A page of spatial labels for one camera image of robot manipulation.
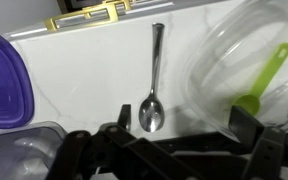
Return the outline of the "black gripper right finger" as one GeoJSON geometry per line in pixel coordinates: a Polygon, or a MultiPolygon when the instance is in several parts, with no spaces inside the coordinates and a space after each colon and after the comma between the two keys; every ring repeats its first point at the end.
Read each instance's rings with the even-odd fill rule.
{"type": "Polygon", "coordinates": [[[251,150],[251,159],[242,173],[243,180],[281,180],[288,168],[288,133],[276,126],[264,126],[240,106],[233,106],[229,129],[238,141],[251,150]]]}

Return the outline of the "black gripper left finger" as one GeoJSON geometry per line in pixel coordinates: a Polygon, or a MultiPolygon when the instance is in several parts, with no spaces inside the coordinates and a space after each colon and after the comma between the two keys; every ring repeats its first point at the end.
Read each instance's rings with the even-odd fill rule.
{"type": "Polygon", "coordinates": [[[98,169],[119,180],[204,180],[196,170],[155,143],[131,135],[131,106],[121,107],[117,121],[66,135],[45,180],[90,180],[98,169]]]}

